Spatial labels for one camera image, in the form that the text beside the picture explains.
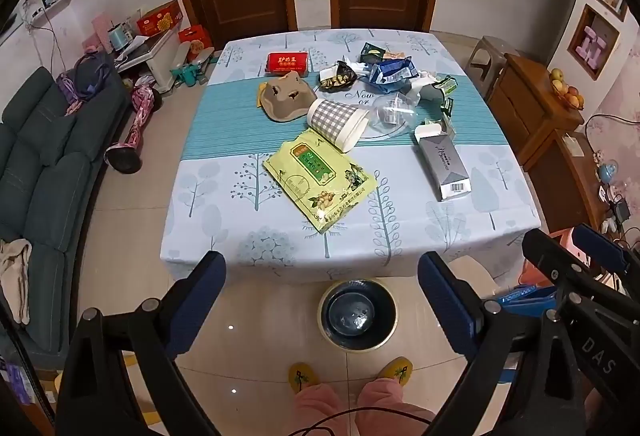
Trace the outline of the dark green snack packet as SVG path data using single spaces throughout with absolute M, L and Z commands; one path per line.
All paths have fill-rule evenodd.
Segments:
M 366 42 L 360 51 L 359 61 L 370 65 L 378 64 L 384 60 L 385 53 L 385 49 Z

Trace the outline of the yellow slipper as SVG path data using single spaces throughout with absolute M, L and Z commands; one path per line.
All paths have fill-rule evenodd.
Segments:
M 394 381 L 401 387 L 408 384 L 413 371 L 412 362 L 406 357 L 397 357 L 378 372 L 378 378 Z
M 320 378 L 314 369 L 305 362 L 296 362 L 288 369 L 288 384 L 293 393 L 298 394 L 305 388 L 320 384 Z

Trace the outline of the green white wrapper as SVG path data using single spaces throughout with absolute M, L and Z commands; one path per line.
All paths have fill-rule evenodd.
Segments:
M 431 84 L 420 90 L 420 96 L 424 100 L 437 102 L 442 114 L 451 117 L 454 109 L 454 99 L 451 95 L 457 88 L 458 81 L 454 76 L 435 77 Z

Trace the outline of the pink patterned scooter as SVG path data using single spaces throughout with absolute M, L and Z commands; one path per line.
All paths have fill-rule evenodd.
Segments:
M 136 173 L 142 167 L 140 150 L 143 130 L 153 113 L 162 107 L 160 92 L 147 84 L 131 93 L 134 119 L 126 139 L 110 145 L 104 152 L 104 161 L 108 166 L 124 175 Z

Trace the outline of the right yellow slipper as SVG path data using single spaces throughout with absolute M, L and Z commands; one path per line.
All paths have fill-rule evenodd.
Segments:
M 408 384 L 413 371 L 412 362 L 406 357 L 397 357 L 378 372 L 378 378 L 394 381 L 401 387 Z

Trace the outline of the dark teal sofa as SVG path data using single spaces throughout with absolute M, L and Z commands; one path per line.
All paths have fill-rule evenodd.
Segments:
M 1 304 L 44 370 L 67 354 L 89 205 L 129 107 L 108 54 L 87 54 L 67 76 L 78 107 L 40 66 L 1 114 Z

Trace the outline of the wall niche pink ornament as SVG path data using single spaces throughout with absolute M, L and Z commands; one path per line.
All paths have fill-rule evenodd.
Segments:
M 593 80 L 597 80 L 608 63 L 618 37 L 620 32 L 586 4 L 567 51 Z

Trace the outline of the grey plastic stool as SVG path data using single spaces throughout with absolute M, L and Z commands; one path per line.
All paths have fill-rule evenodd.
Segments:
M 464 71 L 483 98 L 494 87 L 508 54 L 519 56 L 520 52 L 498 37 L 483 36 L 478 40 Z

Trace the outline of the yellow green snack bag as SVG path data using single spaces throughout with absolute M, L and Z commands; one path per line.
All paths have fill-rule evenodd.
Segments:
M 284 142 L 262 166 L 319 233 L 378 187 L 375 177 L 310 128 Z

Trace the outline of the black yellow snack wrapper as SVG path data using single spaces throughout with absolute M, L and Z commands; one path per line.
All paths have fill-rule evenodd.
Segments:
M 319 72 L 319 88 L 324 92 L 346 91 L 357 80 L 355 71 L 344 61 Z

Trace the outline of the white side table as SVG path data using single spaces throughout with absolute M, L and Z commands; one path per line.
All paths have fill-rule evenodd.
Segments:
M 149 38 L 128 54 L 124 62 L 116 65 L 117 73 L 133 78 L 140 70 L 150 72 L 155 79 L 155 89 L 160 93 L 168 92 L 175 80 L 171 69 L 180 46 L 178 34 L 179 27 L 175 26 Z

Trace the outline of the blue white wrapper bag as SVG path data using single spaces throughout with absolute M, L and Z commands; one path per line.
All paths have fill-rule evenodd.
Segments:
M 381 93 L 399 91 L 417 77 L 418 70 L 410 56 L 369 64 L 363 74 L 363 80 Z

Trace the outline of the red gift box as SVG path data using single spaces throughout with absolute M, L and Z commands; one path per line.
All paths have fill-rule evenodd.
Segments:
M 137 20 L 139 34 L 153 37 L 172 29 L 182 21 L 183 14 L 178 0 L 170 0 L 149 10 Z

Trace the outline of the grey white carton box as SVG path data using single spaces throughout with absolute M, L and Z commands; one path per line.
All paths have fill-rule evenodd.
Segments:
M 471 179 L 450 136 L 436 124 L 419 125 L 413 131 L 440 201 L 472 192 Z

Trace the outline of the left yellow slipper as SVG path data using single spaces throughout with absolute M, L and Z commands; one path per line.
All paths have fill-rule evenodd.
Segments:
M 296 362 L 288 369 L 288 384 L 293 393 L 298 394 L 305 388 L 320 384 L 320 378 L 314 369 L 305 362 Z

